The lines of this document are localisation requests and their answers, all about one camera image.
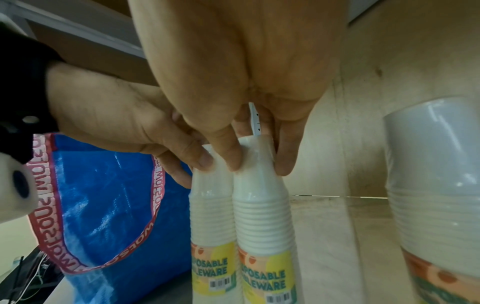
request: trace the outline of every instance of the bag handle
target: bag handle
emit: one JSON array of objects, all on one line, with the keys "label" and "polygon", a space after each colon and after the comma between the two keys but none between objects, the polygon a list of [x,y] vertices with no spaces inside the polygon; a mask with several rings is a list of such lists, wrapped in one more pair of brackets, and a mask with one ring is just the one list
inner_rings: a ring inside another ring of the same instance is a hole
[{"label": "bag handle", "polygon": [[138,238],[107,263],[89,267],[80,262],[65,245],[62,204],[57,186],[57,175],[52,152],[56,150],[52,134],[35,135],[33,159],[27,167],[33,174],[38,192],[38,207],[28,217],[38,240],[39,248],[45,252],[64,273],[81,274],[111,266],[132,254],[146,239],[157,219],[160,202],[165,193],[165,171],[158,159],[152,157],[154,169],[151,185],[151,219]]}]

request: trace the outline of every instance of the yellow label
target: yellow label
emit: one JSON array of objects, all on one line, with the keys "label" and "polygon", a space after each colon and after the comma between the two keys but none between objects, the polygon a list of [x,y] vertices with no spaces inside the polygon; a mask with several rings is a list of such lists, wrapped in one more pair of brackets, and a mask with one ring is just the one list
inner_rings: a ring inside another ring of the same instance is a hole
[{"label": "yellow label", "polygon": [[191,243],[193,290],[203,295],[221,295],[237,285],[235,242],[217,247]]},{"label": "yellow label", "polygon": [[407,251],[403,256],[420,304],[480,304],[480,279],[441,269]]},{"label": "yellow label", "polygon": [[297,303],[295,272],[290,251],[271,256],[253,256],[241,249],[238,253],[246,303]]}]

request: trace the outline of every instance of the black wristband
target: black wristband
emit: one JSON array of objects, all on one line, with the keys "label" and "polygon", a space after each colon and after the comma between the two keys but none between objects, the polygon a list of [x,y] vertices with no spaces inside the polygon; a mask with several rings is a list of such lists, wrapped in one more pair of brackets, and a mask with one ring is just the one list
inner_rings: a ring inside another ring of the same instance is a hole
[{"label": "black wristband", "polygon": [[52,62],[63,60],[49,46],[17,34],[5,24],[0,24],[0,41],[0,137],[7,140],[0,152],[26,163],[32,158],[32,135],[58,131],[49,112],[46,76]]}]

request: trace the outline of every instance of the blue plastic shopping bag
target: blue plastic shopping bag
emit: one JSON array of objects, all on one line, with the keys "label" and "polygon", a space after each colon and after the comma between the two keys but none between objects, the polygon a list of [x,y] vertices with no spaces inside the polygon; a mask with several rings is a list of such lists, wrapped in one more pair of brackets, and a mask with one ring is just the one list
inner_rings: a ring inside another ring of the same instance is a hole
[{"label": "blue plastic shopping bag", "polygon": [[157,160],[62,135],[33,145],[39,202],[30,222],[76,303],[132,303],[190,270],[189,190]]}]

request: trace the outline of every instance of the hand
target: hand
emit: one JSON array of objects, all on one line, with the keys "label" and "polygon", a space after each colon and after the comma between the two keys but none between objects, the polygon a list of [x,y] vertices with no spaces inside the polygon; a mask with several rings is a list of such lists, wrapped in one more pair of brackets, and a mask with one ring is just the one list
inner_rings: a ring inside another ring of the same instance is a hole
[{"label": "hand", "polygon": [[346,0],[129,0],[150,67],[168,99],[230,169],[258,107],[289,174],[308,116],[338,66]]},{"label": "hand", "polygon": [[180,160],[200,170],[213,163],[158,87],[55,63],[47,94],[62,133],[107,150],[152,154],[183,187],[190,188],[192,178]]}]

